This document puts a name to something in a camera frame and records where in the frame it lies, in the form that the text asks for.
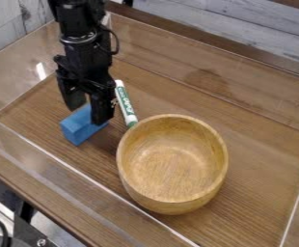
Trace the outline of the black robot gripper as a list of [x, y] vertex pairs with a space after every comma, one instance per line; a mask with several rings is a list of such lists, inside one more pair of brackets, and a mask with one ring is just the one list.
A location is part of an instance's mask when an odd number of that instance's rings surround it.
[[59, 29], [58, 41], [63, 54], [54, 55], [55, 81], [63, 104], [74, 111], [90, 95], [92, 123], [106, 123], [114, 114], [116, 86], [109, 74], [112, 56], [110, 38], [116, 34], [106, 27]]

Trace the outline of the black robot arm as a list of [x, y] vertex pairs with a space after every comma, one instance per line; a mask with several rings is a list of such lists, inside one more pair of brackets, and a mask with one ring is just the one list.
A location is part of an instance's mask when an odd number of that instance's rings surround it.
[[101, 23], [105, 0], [47, 0], [58, 25], [63, 54], [54, 55], [55, 82], [70, 111], [90, 103], [90, 121], [113, 118], [116, 83], [109, 74], [112, 56], [120, 51], [113, 31]]

